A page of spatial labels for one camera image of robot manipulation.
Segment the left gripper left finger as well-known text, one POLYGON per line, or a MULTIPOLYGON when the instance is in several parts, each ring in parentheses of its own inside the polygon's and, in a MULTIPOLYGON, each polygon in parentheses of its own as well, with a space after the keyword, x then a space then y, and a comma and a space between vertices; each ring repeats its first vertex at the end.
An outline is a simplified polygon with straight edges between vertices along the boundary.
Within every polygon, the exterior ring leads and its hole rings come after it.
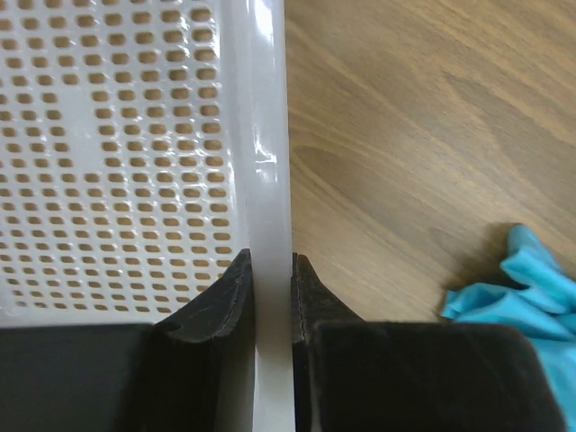
POLYGON ((249 431, 253 272, 241 250, 212 286, 147 335, 133 403, 139 431, 249 431))

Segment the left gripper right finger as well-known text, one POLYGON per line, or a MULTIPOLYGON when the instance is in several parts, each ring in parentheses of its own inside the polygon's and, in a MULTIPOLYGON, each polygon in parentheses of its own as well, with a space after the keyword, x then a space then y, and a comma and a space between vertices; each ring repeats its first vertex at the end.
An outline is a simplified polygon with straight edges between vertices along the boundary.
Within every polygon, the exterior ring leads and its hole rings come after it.
POLYGON ((292 264, 300 431, 562 431, 528 340, 491 324, 366 321, 292 264))

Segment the white perforated plastic basket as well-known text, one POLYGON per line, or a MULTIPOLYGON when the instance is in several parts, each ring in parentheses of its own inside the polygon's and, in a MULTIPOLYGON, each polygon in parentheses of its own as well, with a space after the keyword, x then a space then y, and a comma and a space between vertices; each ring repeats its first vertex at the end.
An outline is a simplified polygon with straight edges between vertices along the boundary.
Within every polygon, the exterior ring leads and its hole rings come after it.
POLYGON ((284 3, 2 2, 2 430, 139 431, 147 335, 243 249, 249 431, 293 431, 284 3))

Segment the turquoise t shirt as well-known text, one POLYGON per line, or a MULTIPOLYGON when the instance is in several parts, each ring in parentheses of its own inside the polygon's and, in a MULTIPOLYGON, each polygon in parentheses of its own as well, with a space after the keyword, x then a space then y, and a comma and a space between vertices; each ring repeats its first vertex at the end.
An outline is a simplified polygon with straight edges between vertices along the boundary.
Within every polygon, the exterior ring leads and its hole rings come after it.
POLYGON ((473 283, 445 297, 454 322, 507 325, 534 347, 569 431, 575 429, 575 281, 523 224, 510 228, 500 269, 518 288, 473 283))

